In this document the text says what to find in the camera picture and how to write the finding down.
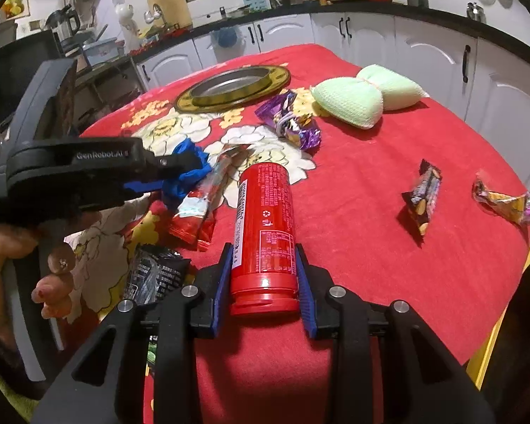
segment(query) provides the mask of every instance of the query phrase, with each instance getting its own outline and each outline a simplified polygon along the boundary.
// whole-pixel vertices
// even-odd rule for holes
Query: finger
[[[52,250],[47,257],[47,264],[51,272],[55,274],[69,272],[76,264],[75,253],[71,246],[64,242]]]
[[[70,272],[49,274],[37,283],[31,293],[31,300],[35,303],[54,304],[68,296],[74,287],[73,275]]]
[[[73,303],[67,296],[54,305],[45,304],[41,310],[41,317],[51,319],[52,317],[65,317],[71,312]]]
[[[100,212],[83,212],[77,218],[69,221],[69,224],[66,227],[66,234],[68,236],[73,233],[78,233],[79,231],[84,231],[96,222],[99,222],[101,219],[102,214]]]
[[[19,259],[29,255],[37,246],[37,233],[7,224],[0,225],[0,255]]]

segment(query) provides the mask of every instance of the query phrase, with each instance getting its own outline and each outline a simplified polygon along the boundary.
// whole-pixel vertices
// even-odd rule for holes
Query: yellow chair
[[[524,271],[528,269],[528,266],[530,266],[530,253],[528,254],[528,259],[526,260],[526,265],[524,265]],[[477,386],[477,389],[481,390],[481,386],[483,385],[483,380],[485,378],[485,373],[487,372],[487,367],[489,366],[489,360],[491,357],[491,354],[493,353],[493,348],[495,347],[495,342],[497,341],[497,336],[499,335],[499,331],[501,330],[502,320],[505,317],[506,308],[502,313],[501,318],[499,321],[495,324],[495,327],[493,327],[493,330],[491,331],[489,338],[486,339],[486,341],[483,343],[483,345],[479,348],[479,350],[471,357],[469,363],[467,364],[467,374],[471,378],[471,380],[475,383]]]

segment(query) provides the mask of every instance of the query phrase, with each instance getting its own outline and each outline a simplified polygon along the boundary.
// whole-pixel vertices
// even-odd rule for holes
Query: white flower print
[[[188,114],[171,108],[166,116],[159,118],[133,134],[141,137],[143,147],[156,156],[168,155],[185,138],[200,142],[210,135],[210,121],[221,118],[219,113]]]
[[[66,317],[69,323],[81,314],[81,296],[96,313],[110,305],[110,288],[128,271],[128,249],[119,232],[128,223],[142,218],[149,203],[147,193],[123,206],[104,210],[99,222],[65,238],[77,257],[71,271],[75,289],[69,295],[72,301],[71,313]]]
[[[224,198],[230,207],[237,207],[238,184],[241,173],[252,164],[274,162],[285,166],[289,172],[290,184],[307,178],[306,171],[316,168],[312,157],[295,148],[288,141],[279,138],[269,127],[241,126],[230,128],[218,141],[205,148],[209,153],[208,162],[214,165],[219,153],[227,143],[241,145],[249,143],[247,151],[242,152],[233,160],[228,171],[229,180],[224,189]]]

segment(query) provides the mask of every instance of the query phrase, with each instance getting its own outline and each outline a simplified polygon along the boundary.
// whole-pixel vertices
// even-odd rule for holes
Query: cutting board
[[[181,28],[192,25],[193,20],[190,16],[186,0],[147,0],[151,13],[153,13],[154,3],[161,6],[167,25],[172,27],[174,24],[179,24]],[[153,22],[153,24],[157,25],[157,27],[162,27],[163,21],[159,19]]]

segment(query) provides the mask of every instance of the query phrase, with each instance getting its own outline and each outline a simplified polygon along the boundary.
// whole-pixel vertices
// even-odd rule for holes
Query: green mesh sponge
[[[383,110],[400,110],[428,94],[414,81],[380,65],[362,69],[356,78],[332,78],[311,88],[326,111],[361,129],[372,128]]]
[[[414,81],[380,65],[369,65],[356,76],[377,87],[383,94],[385,111],[411,107],[428,94]]]
[[[327,112],[361,129],[372,128],[383,115],[381,91],[356,78],[327,79],[310,91]]]

